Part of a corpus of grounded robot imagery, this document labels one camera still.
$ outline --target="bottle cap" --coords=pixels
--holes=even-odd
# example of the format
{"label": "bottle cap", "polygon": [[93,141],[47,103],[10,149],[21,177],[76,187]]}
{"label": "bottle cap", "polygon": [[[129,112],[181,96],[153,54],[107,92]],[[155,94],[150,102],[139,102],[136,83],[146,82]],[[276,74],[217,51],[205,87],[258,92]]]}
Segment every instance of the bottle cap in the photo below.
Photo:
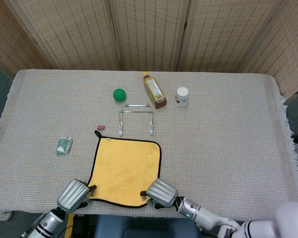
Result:
{"label": "bottle cap", "polygon": [[146,75],[148,75],[147,71],[142,72],[143,77],[145,77]]}

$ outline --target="small red object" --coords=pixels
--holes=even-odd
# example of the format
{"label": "small red object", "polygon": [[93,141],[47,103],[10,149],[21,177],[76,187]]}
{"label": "small red object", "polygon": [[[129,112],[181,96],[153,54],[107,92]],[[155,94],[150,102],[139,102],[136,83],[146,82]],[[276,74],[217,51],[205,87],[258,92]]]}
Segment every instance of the small red object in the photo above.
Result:
{"label": "small red object", "polygon": [[98,125],[97,126],[97,130],[104,130],[105,129],[105,126],[104,125]]}

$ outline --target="cable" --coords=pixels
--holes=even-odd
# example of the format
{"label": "cable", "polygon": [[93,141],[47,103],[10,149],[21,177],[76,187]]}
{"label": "cable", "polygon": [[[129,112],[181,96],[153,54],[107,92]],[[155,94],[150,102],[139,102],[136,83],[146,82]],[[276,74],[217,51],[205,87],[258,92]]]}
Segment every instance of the cable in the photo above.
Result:
{"label": "cable", "polygon": [[73,227],[73,226],[69,226],[69,227],[66,227],[65,229],[63,229],[63,230],[61,231],[61,233],[59,234],[58,238],[60,238],[60,237],[61,237],[61,234],[62,234],[64,231],[66,231],[67,228],[70,228],[70,227]]}

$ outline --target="green ball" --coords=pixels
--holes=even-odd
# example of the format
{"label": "green ball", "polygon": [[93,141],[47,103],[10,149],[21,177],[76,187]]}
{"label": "green ball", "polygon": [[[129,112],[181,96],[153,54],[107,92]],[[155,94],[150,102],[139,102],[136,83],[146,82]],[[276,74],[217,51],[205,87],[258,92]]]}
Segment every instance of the green ball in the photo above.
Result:
{"label": "green ball", "polygon": [[117,102],[122,102],[126,99],[126,92],[121,88],[117,88],[114,91],[113,96]]}

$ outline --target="bottle label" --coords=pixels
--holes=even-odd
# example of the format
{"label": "bottle label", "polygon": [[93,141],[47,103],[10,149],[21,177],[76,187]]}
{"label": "bottle label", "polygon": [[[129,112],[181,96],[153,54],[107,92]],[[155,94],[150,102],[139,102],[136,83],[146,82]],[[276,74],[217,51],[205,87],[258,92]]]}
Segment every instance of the bottle label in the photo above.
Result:
{"label": "bottle label", "polygon": [[160,91],[160,89],[157,85],[157,82],[154,79],[148,80],[147,84],[148,84],[149,88],[151,89],[152,94],[154,96],[157,96],[157,95],[161,94],[161,91]]}

